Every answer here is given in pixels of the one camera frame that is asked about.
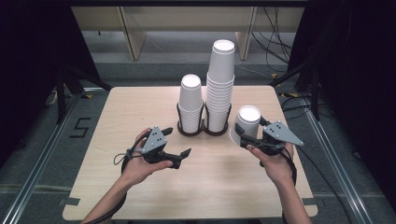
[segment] short stack of cups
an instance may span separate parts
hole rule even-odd
[[[239,124],[245,130],[244,134],[257,138],[260,119],[262,114],[260,110],[253,105],[242,106],[236,115],[233,126],[230,129],[230,137],[238,146],[241,144],[241,137],[235,131],[235,123]]]
[[[181,79],[177,104],[179,115],[177,127],[181,133],[194,135],[201,131],[203,109],[201,79],[196,75],[188,74]]]
[[[206,78],[204,125],[207,133],[227,131],[233,93],[234,51],[234,43],[229,40],[221,39],[213,44]]]

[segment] table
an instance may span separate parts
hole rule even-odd
[[[276,188],[259,161],[237,146],[229,131],[221,136],[205,132],[188,137],[177,130],[179,87],[117,87],[111,90],[92,141],[78,173],[70,198],[78,205],[66,205],[64,218],[83,219],[120,176],[120,165],[113,164],[118,153],[131,147],[145,128],[173,127],[164,151],[179,154],[191,147],[190,156],[178,170],[165,169],[133,186],[114,219],[202,219],[280,217],[281,205]],[[257,106],[265,119],[284,115],[270,86],[235,86],[229,123],[242,105]],[[303,199],[313,195],[298,153],[296,188]],[[305,206],[309,216],[316,205]]]

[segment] floor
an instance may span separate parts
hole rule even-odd
[[[83,34],[103,80],[112,85],[128,85],[128,83],[125,77],[115,76],[112,70],[109,70],[109,64],[116,66],[117,69],[125,67],[126,70],[132,69],[133,66],[142,66],[144,69],[157,66],[157,69],[161,69],[162,66],[175,63],[180,64],[180,67],[183,64],[197,64],[198,66],[208,64],[214,41],[227,38],[235,43],[232,33],[148,33],[139,60],[132,61],[122,33],[83,32]],[[260,34],[256,34],[256,37],[267,46],[268,42]],[[292,45],[294,34],[281,34],[281,37],[285,44]],[[281,58],[287,59],[287,54],[284,54],[279,45],[271,44],[270,49]],[[267,70],[261,70],[259,67],[261,64],[269,64],[270,67]],[[247,60],[241,61],[235,56],[235,65],[241,69],[238,72],[259,77],[268,82],[272,76],[283,75],[287,66],[286,63],[263,50],[253,38]],[[146,73],[142,76],[149,77],[155,74]],[[292,78],[285,82],[276,91],[294,93],[292,88],[294,80],[295,78]],[[90,83],[83,84],[84,87],[93,87]],[[67,199],[75,179],[75,176],[69,173],[78,171],[84,157],[84,148],[88,146],[92,132],[87,132],[85,138],[73,139],[73,141],[69,136],[71,133],[76,133],[74,130],[76,120],[89,126],[90,130],[94,130],[101,111],[93,108],[100,108],[104,105],[106,94],[102,91],[93,91],[92,95],[91,99],[76,99],[75,96],[67,99],[69,105],[74,106],[75,109],[69,115],[69,123],[63,127],[55,125],[57,108],[56,105],[50,103],[53,95],[49,96],[48,109],[37,120],[30,134],[26,136],[27,147],[16,150],[0,170],[0,216],[2,218],[6,218],[7,210],[13,209],[11,206],[16,205],[21,211],[15,217],[18,223],[75,223],[62,219],[64,200]],[[281,104],[286,102],[288,108],[309,104],[304,98],[289,101],[285,94],[282,96],[279,94],[279,102]],[[90,120],[80,119],[87,115]],[[347,210],[351,216],[351,223],[395,223],[394,211],[364,164],[351,154],[353,146],[350,145],[343,130],[337,124],[331,109],[321,108],[320,115],[322,117],[320,122],[315,122],[310,118],[310,112],[305,111],[304,108],[285,111],[290,128],[308,139],[306,148],[309,146],[309,150],[305,153],[310,157],[304,157],[303,154],[300,154],[300,157],[317,200],[319,212],[316,217],[313,217],[314,222],[347,223],[345,213]],[[56,129],[64,134],[58,138],[55,136],[55,140],[49,142]],[[55,149],[52,151],[49,145],[54,145]],[[48,158],[42,159],[41,155],[45,150],[48,151]],[[36,162],[39,160],[43,160],[42,169],[37,168]],[[321,174],[317,171],[317,166],[327,177],[330,185],[333,185],[335,194],[330,190],[329,183],[323,181]],[[32,170],[39,170],[38,178],[36,181],[27,183],[26,180],[32,179]],[[15,204],[21,189],[26,185],[31,185],[32,189],[31,194],[27,194],[28,200]],[[338,201],[338,197],[344,202],[345,209]],[[262,223],[281,223],[281,220],[267,218],[262,219]]]

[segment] gray carpet floor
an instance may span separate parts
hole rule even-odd
[[[97,63],[97,69],[102,80],[113,86],[178,86],[181,78],[186,74],[198,75],[205,85],[207,63]],[[286,65],[241,64],[244,68],[271,74],[273,69],[286,70]],[[235,67],[235,85],[266,85],[269,79],[262,74],[251,73]],[[293,85],[297,77],[276,87],[278,93],[295,92]],[[82,81],[84,87],[95,87],[89,82]],[[94,93],[91,97],[81,97],[74,108],[69,121],[62,133],[44,173],[35,186],[35,191],[24,208],[19,223],[77,223],[65,221],[62,217],[64,206],[62,200],[67,198],[78,174],[79,166],[85,156],[91,141],[96,123],[106,103],[107,92]],[[279,94],[278,100],[282,104],[288,97]],[[352,183],[361,196],[374,223],[396,223],[394,211],[389,206],[385,196],[370,175],[364,163],[352,156],[354,148],[348,141],[337,117],[331,108],[326,106],[325,95],[321,95],[320,103],[325,106],[319,108],[320,123],[324,127],[337,155],[346,168]],[[285,108],[300,106],[300,99],[289,100]],[[49,105],[44,109],[23,139],[26,147],[14,151],[5,166],[0,170],[0,217],[4,217],[12,205],[21,185],[24,183],[35,162],[54,129],[57,120],[57,106]],[[358,223],[348,204],[344,192],[328,159],[317,139],[303,108],[285,111],[288,125],[304,141],[304,152],[317,165],[329,180],[332,188],[341,197],[352,223]],[[70,138],[71,135],[82,134],[82,130],[75,130],[80,118],[89,118],[80,122],[88,127],[85,137]],[[314,223],[347,223],[346,211],[338,202],[329,185],[324,181],[312,162],[298,151],[303,163],[308,182],[318,205],[318,214],[312,217]],[[211,223],[237,223],[232,220],[208,220]],[[280,224],[281,218],[263,218],[262,223]]]

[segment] hand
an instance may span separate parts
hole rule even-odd
[[[257,157],[262,164],[264,165],[265,172],[268,177],[275,183],[279,184],[284,181],[289,181],[291,179],[291,169],[286,162],[286,159],[280,155],[268,156],[258,148],[253,147],[252,145],[247,145],[247,150],[251,152],[255,157]],[[285,148],[283,149],[283,153],[286,156],[289,156],[289,152],[291,159],[293,158],[293,144],[286,143]]]
[[[150,129],[144,130],[136,137],[136,141],[144,134],[148,133]],[[142,147],[146,142],[146,139],[143,139],[136,145],[136,147]],[[140,152],[134,152],[132,156],[134,158],[130,159],[125,166],[125,169],[120,178],[126,181],[129,187],[141,183],[152,173],[171,167],[171,161],[160,161],[158,163],[150,164],[143,159],[143,157],[139,157],[142,154]]]

